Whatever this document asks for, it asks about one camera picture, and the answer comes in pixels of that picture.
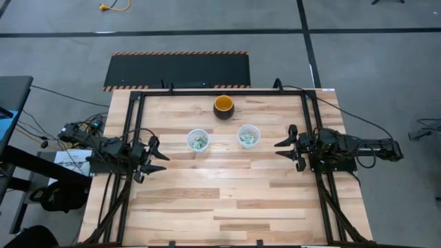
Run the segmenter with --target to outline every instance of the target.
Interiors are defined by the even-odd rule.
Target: black metal frame
[[[129,131],[130,122],[132,119],[132,113],[134,111],[135,101],[139,101],[139,106],[138,106],[138,111],[136,113],[136,122],[135,122],[134,129],[141,128],[141,120],[142,120],[144,102],[145,102],[146,96],[196,96],[196,95],[199,95],[199,96],[200,95],[218,96],[218,95],[222,95],[222,94],[228,94],[230,96],[240,96],[240,95],[300,96],[301,101],[302,101],[302,108],[303,108],[303,112],[304,112],[304,116],[305,116],[305,123],[307,126],[307,132],[309,135],[312,136],[313,128],[312,128],[312,124],[311,124],[311,117],[310,117],[308,102],[307,102],[307,98],[310,97],[310,100],[312,101],[316,124],[318,127],[322,127],[322,120],[320,117],[320,111],[318,109],[318,102],[317,102],[317,99],[315,98],[315,95],[316,95],[315,90],[303,90],[303,91],[302,90],[284,90],[280,81],[276,81],[274,83],[274,88],[272,90],[268,90],[268,89],[265,89],[265,90],[258,90],[258,89],[255,89],[255,90],[244,90],[244,89],[184,90],[184,89],[174,89],[173,84],[170,84],[170,87],[168,90],[155,90],[155,91],[149,91],[149,92],[131,92],[129,105],[127,107],[127,115],[126,115],[126,119],[125,119],[124,133]],[[139,131],[134,132],[133,141],[136,141],[138,139],[138,137],[139,137]],[[316,176],[317,186],[319,187],[321,184],[323,184],[322,174],[319,171],[315,171],[315,176]],[[336,204],[336,207],[338,209],[340,209],[340,206],[338,204],[338,195],[337,195],[335,180],[334,180],[332,172],[329,172],[327,174],[327,176],[328,176],[329,188],[331,190],[331,194],[330,194],[331,200]],[[112,188],[110,209],[112,209],[114,212],[116,212],[117,209],[119,208],[119,206],[122,205],[121,215],[120,215],[120,219],[119,219],[118,235],[116,237],[116,243],[118,243],[118,244],[122,244],[122,242],[123,242],[123,234],[124,234],[124,229],[125,229],[125,219],[127,216],[127,209],[128,209],[128,196],[130,195],[130,187],[131,187],[130,177],[131,177],[131,175],[127,175],[124,189],[120,193],[119,197],[116,197],[116,195],[118,193],[118,188],[120,186],[119,185],[120,180],[119,180],[118,176],[116,176],[115,181],[114,181],[114,185]],[[325,225],[325,234],[326,234],[327,243],[331,244],[334,241],[334,239],[332,236],[331,223],[329,220],[327,201],[322,194],[319,194],[319,199],[320,199],[320,206],[321,206],[321,211],[322,211],[323,222]],[[103,224],[105,224],[105,223],[109,224],[110,222],[112,222],[112,220],[108,220],[109,214],[111,214],[111,213],[108,213],[106,215],[106,217],[103,219],[103,222],[102,222]],[[339,220],[337,220],[337,223],[338,223],[338,231],[340,234],[340,240],[346,241],[344,227],[340,223]],[[101,229],[99,229],[99,228],[97,229],[97,231],[98,230],[100,230],[100,231],[105,230],[105,235],[104,235],[104,239],[103,239],[104,243],[110,241],[111,228],[112,228],[112,225],[109,225],[108,227],[102,227]]]

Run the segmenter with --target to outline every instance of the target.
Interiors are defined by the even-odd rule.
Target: wooden table
[[[105,136],[123,133],[129,95],[129,90],[114,91]],[[317,90],[317,95],[338,104],[334,91]],[[258,239],[266,245],[325,244],[314,174],[309,167],[297,172],[295,163],[274,153],[280,150],[274,144],[287,137],[289,124],[306,132],[300,97],[233,96],[236,112],[228,121],[214,116],[215,98],[146,98],[141,127],[159,136],[159,150],[171,161],[155,160],[167,170],[146,176],[143,184],[133,183],[123,245],[168,245],[169,240],[177,245],[255,245]],[[325,127],[345,132],[337,109],[320,101],[319,107]],[[237,141],[237,129],[247,123],[258,126],[262,134],[254,149],[243,149]],[[187,133],[195,128],[210,134],[204,154],[187,147]],[[146,133],[141,132],[143,141],[148,141]],[[348,173],[334,176],[343,212],[365,238],[372,239],[358,182]],[[107,175],[93,179],[79,240],[96,227],[106,179]],[[338,240],[334,214],[329,212]]]

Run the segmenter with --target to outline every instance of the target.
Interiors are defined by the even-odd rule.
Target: yellow cable
[[[17,130],[18,132],[22,133],[24,136],[27,136],[27,137],[30,138],[31,140],[33,140],[33,141],[35,141],[35,142],[37,142],[38,144],[41,145],[41,142],[40,142],[39,140],[37,140],[37,139],[31,137],[31,135],[26,134],[25,132],[21,131],[18,127],[16,127],[15,130]],[[60,147],[53,147],[53,146],[50,146],[50,145],[48,145],[48,147],[50,147],[50,148],[52,148],[52,149],[60,149]]]
[[[125,7],[124,9],[117,9],[117,8],[111,8],[111,7],[109,7],[109,6],[107,6],[107,5],[105,5],[104,3],[100,3],[100,5],[99,5],[99,10],[101,10],[101,11],[106,11],[106,10],[113,10],[113,11],[126,11],[126,10],[128,10],[129,8],[130,8],[130,5],[131,5],[132,3],[130,2],[130,0],[128,0],[128,5],[127,5],[127,7]]]

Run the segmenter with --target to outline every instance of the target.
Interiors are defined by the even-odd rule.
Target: gray concrete floor
[[[299,28],[295,1],[288,0],[143,0],[127,12],[98,11],[102,0],[62,2],[12,0],[0,19],[0,32],[95,32],[231,28]],[[119,7],[126,4],[119,0]],[[310,28],[428,28],[441,26],[441,3],[406,4],[382,0],[304,1]],[[380,161],[360,169],[362,193],[373,237],[395,245],[439,247],[441,209],[440,144],[434,137],[408,141],[418,118],[439,118],[441,34],[315,34],[311,36],[323,87],[336,88],[340,106],[389,130],[406,156],[398,163]],[[34,84],[89,101],[107,104],[102,92],[110,56],[124,51],[246,50],[253,87],[285,84],[311,87],[303,36],[210,35],[191,37],[114,37],[0,39],[0,75],[31,75]],[[47,131],[106,111],[33,89],[25,109]],[[22,121],[32,123],[28,116]],[[374,127],[344,116],[347,131],[383,138]],[[35,154],[39,145],[14,133],[11,144]],[[18,169],[17,176],[27,172]],[[0,245],[8,235],[21,197],[7,193],[0,211]],[[45,225],[62,245],[76,236],[84,209],[48,213],[32,206],[24,227]]]

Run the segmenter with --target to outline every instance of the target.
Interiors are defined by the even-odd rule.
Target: clear plastic cup
[[[207,144],[204,147],[200,148],[200,149],[193,148],[194,141],[196,139],[198,139],[198,138],[203,138],[203,137],[207,137]],[[199,153],[199,154],[203,153],[207,149],[207,147],[209,145],[208,133],[205,130],[192,130],[190,133],[188,133],[187,144],[188,144],[188,147],[191,150],[193,150],[193,152],[196,152],[196,153]]]
[[[241,137],[243,134],[248,134],[253,136],[254,140],[252,144],[247,144],[246,142],[243,142]],[[255,125],[243,125],[239,128],[237,131],[237,138],[239,140],[240,145],[242,145],[245,149],[251,149],[257,145],[260,141],[260,131]]]

